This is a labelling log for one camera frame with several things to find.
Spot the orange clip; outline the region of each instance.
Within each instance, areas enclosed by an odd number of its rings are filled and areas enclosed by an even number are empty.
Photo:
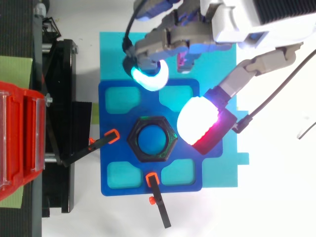
[[[92,137],[89,137],[89,143],[91,145],[91,144],[95,143],[95,140]]]
[[[152,187],[152,185],[151,185],[150,182],[149,182],[149,177],[150,177],[150,176],[155,176],[156,181],[157,181],[157,184],[160,183],[157,173],[156,173],[156,172],[151,172],[151,173],[149,173],[149,174],[146,175],[146,181],[147,181],[148,187],[150,187],[150,188]]]
[[[119,139],[119,132],[116,129],[112,129],[106,133],[104,133],[104,136],[109,135],[110,133],[114,132],[116,134],[116,138],[114,138],[111,142],[109,142],[109,144],[112,144],[114,142],[116,142]]]
[[[95,140],[92,137],[89,137],[89,145],[95,143]]]
[[[150,203],[151,205],[155,205],[155,204],[156,204],[155,198],[154,198],[154,197],[149,197],[149,203]]]

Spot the metal rod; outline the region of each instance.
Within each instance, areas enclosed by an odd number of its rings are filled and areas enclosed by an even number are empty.
[[[57,159],[54,153],[45,154],[45,163],[56,163]]]
[[[42,53],[49,53],[51,49],[52,44],[51,43],[43,43],[41,46],[41,52]]]

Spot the illuminated fingertip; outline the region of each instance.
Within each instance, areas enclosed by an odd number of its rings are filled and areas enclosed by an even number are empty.
[[[160,71],[155,76],[148,76],[137,68],[132,68],[131,75],[136,82],[149,91],[162,89],[169,79],[169,68],[164,60],[160,60]]]
[[[177,129],[180,137],[193,145],[217,122],[218,109],[205,97],[191,98],[182,108]]]

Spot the red container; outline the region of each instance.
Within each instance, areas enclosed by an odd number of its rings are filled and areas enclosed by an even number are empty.
[[[0,82],[0,200],[42,172],[45,116],[41,93]]]
[[[44,169],[46,103],[44,96],[33,90],[24,90],[24,179],[34,180]]]
[[[23,184],[23,94],[0,82],[0,200]]]

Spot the black hex nut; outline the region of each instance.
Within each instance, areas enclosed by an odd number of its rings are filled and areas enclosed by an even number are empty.
[[[138,145],[138,136],[140,132],[150,125],[157,125],[161,127],[166,135],[166,144],[163,150],[156,155],[144,153]],[[127,138],[129,146],[141,162],[160,162],[168,160],[177,140],[177,134],[174,132],[168,120],[164,116],[138,118]]]

